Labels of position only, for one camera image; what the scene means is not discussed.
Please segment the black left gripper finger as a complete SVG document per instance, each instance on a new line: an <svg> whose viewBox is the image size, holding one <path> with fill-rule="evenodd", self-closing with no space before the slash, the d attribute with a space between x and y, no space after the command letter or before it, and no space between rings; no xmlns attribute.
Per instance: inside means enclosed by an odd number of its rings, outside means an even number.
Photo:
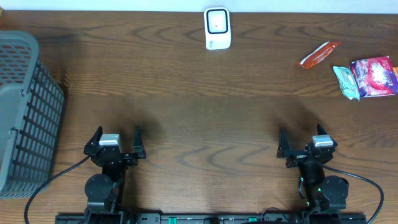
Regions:
<svg viewBox="0 0 398 224"><path fill-rule="evenodd" d="M100 139L103 135L103 128L99 126L91 137L91 139L85 144L83 153L87 156L96 154L100 149Z"/></svg>
<svg viewBox="0 0 398 224"><path fill-rule="evenodd" d="M134 132L134 140L132 147L134 149L134 153L137 159L145 159L146 158L146 150L144 149L144 144L141 139L140 129L137 126Z"/></svg>

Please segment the teal wet wipes packet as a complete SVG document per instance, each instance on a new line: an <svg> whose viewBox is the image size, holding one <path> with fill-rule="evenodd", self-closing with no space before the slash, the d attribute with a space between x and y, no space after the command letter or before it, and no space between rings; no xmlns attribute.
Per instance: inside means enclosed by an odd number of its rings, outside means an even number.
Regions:
<svg viewBox="0 0 398 224"><path fill-rule="evenodd" d="M351 70L346 67L333 66L333 72L337 77L342 94L350 100L356 99L359 101L358 86Z"/></svg>

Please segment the orange snack bar wrapper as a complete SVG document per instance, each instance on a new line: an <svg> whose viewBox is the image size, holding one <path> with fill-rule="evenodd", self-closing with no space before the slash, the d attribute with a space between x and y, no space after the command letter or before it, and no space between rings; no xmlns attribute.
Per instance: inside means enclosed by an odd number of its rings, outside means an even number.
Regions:
<svg viewBox="0 0 398 224"><path fill-rule="evenodd" d="M304 69L310 69L318 65L322 60L327 58L332 51L334 51L340 43L338 41L328 41L315 49L308 56L299 61L299 66Z"/></svg>

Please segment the red purple pad package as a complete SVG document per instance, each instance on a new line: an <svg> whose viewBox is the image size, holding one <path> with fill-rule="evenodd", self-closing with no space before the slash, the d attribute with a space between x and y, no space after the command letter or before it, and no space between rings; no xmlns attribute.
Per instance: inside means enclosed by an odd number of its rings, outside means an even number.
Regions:
<svg viewBox="0 0 398 224"><path fill-rule="evenodd" d="M389 56L357 60L349 69L361 98L397 94L397 77Z"/></svg>

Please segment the small orange tissue pack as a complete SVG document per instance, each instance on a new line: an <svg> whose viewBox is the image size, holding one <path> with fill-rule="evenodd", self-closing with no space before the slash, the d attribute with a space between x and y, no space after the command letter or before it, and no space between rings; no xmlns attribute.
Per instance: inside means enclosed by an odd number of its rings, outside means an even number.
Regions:
<svg viewBox="0 0 398 224"><path fill-rule="evenodd" d="M396 78L398 79L398 67L393 67Z"/></svg>

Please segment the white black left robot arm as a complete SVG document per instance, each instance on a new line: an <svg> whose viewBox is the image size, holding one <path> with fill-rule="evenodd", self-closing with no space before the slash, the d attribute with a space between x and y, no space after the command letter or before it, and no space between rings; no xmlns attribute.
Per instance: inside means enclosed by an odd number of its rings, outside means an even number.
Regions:
<svg viewBox="0 0 398 224"><path fill-rule="evenodd" d="M129 223L129 212L121 208L126 171L146 158L139 128L136 128L132 144L133 151L122 152L119 134L105 134L98 127L84 146L83 153L102 168L102 173L91 176L85 184L87 208L83 223Z"/></svg>

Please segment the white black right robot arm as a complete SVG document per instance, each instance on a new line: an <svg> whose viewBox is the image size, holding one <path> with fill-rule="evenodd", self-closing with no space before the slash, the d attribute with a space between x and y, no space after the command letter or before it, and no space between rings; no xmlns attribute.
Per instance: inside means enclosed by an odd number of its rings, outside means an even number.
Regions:
<svg viewBox="0 0 398 224"><path fill-rule="evenodd" d="M304 189L302 197L311 209L317 213L339 212L346 208L349 183L342 177L325 175L323 166L333 159L338 144L320 124L317 132L304 149L295 150L281 129L276 157L285 159L287 168L299 169L300 186Z"/></svg>

